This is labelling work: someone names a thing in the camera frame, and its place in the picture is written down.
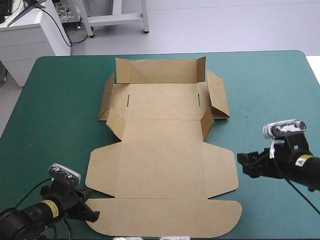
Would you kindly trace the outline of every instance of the white desk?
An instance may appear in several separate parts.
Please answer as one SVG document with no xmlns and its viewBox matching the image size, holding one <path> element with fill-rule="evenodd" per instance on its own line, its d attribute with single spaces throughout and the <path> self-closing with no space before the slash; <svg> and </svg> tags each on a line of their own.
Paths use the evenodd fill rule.
<svg viewBox="0 0 320 240">
<path fill-rule="evenodd" d="M 19 6 L 15 0 L 13 11 Z M 59 16 L 51 0 L 42 4 L 50 13 L 67 39 Z M 20 9 L 0 24 L 0 61 L 13 76 L 19 86 L 24 86 L 35 61 L 44 56 L 69 56 L 70 47 L 62 39 L 52 19 L 40 9 L 34 9 L 10 27 L 11 22 L 23 10 Z"/>
</svg>

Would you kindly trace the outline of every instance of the green table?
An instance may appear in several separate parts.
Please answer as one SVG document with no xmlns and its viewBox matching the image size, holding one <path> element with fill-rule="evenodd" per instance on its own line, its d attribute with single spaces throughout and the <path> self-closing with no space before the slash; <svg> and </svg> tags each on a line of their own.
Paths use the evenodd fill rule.
<svg viewBox="0 0 320 240">
<path fill-rule="evenodd" d="M 310 149 L 320 156 L 320 87 L 299 51 L 99 55 L 38 59 L 0 138 L 0 210 L 12 207 L 60 163 L 85 177 L 93 149 L 118 142 L 97 121 L 103 88 L 115 70 L 115 58 L 179 59 L 207 56 L 207 69 L 224 78 L 231 118 L 217 120 L 208 143 L 234 153 L 262 151 L 270 145 L 262 126 L 301 119 L 307 124 Z M 319 238 L 320 217 L 284 181 L 242 174 L 238 190 L 216 197 L 243 206 L 238 225 L 222 238 Z M 300 189 L 320 207 L 320 192 Z M 21 207 L 41 198 L 34 192 Z M 94 193 L 93 197 L 104 197 Z M 76 239 L 105 239 L 84 222 L 71 221 Z M 67 238 L 58 225 L 60 238 Z"/>
</svg>

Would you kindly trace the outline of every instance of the cardboard box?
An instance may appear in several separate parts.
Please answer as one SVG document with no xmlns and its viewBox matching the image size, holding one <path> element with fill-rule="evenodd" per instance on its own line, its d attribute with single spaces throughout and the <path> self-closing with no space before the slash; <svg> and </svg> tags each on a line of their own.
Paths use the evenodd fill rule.
<svg viewBox="0 0 320 240">
<path fill-rule="evenodd" d="M 90 199 L 95 231 L 110 236 L 218 237 L 239 221 L 236 201 L 208 199 L 238 188 L 234 153 L 203 142 L 229 118 L 225 84 L 206 58 L 116 59 L 99 120 L 121 142 L 91 153 L 86 185 L 115 198 Z"/>
</svg>

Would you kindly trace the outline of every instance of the white cable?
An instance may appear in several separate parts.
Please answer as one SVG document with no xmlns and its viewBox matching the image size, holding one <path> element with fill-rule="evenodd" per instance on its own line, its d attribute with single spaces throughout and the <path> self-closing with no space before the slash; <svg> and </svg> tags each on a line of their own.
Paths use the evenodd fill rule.
<svg viewBox="0 0 320 240">
<path fill-rule="evenodd" d="M 62 3 L 54 3 L 54 8 L 59 15 L 61 23 L 66 23 L 73 16 L 70 6 L 66 6 Z"/>
</svg>

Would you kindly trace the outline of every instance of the cardboard flap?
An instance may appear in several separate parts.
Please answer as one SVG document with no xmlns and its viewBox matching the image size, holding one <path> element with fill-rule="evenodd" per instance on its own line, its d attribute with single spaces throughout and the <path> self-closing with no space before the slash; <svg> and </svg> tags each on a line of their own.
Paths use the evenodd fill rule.
<svg viewBox="0 0 320 240">
<path fill-rule="evenodd" d="M 205 56 L 196 60 L 196 79 L 198 83 L 206 81 L 206 57 Z"/>
<path fill-rule="evenodd" d="M 101 107 L 100 107 L 100 112 L 98 116 L 99 121 L 107 120 L 107 117 L 108 117 L 107 110 L 110 106 L 111 94 L 114 88 L 114 80 L 115 80 L 115 73 L 113 72 L 104 84 Z"/>
<path fill-rule="evenodd" d="M 214 119 L 230 118 L 227 92 L 224 80 L 211 71 L 207 71 L 208 89 Z"/>
<path fill-rule="evenodd" d="M 123 139 L 126 120 L 112 107 L 109 107 L 108 117 L 105 124 L 120 140 Z"/>
<path fill-rule="evenodd" d="M 89 199 L 100 211 L 99 219 L 87 224 L 109 236 L 190 236 L 214 238 L 238 223 L 242 206 L 236 201 L 203 199 Z"/>
<path fill-rule="evenodd" d="M 206 57 L 199 59 L 128 60 L 116 58 L 119 84 L 182 84 L 205 81 Z"/>
<path fill-rule="evenodd" d="M 119 156 L 121 145 L 112 144 L 106 149 L 104 147 L 93 150 L 90 154 L 90 162 L 88 170 L 90 174 L 86 175 L 85 184 L 90 185 L 92 181 L 96 181 L 96 175 L 100 177 L 99 182 L 103 183 L 104 190 L 109 195 L 114 196 L 116 194 L 117 178 L 119 161 L 114 156 Z M 102 169 L 108 168 L 108 174 L 103 174 Z"/>
<path fill-rule="evenodd" d="M 203 140 L 205 140 L 210 132 L 211 127 L 215 122 L 212 114 L 212 108 L 210 106 L 204 112 L 200 122 L 201 122 L 201 129 L 202 129 L 202 138 Z"/>
<path fill-rule="evenodd" d="M 106 159 L 118 162 L 112 165 L 118 169 Z M 115 172 L 111 193 L 111 183 L 103 179 Z M 233 191 L 239 183 L 230 150 L 205 142 L 122 141 L 91 153 L 86 185 L 116 198 L 207 199 Z"/>
</svg>

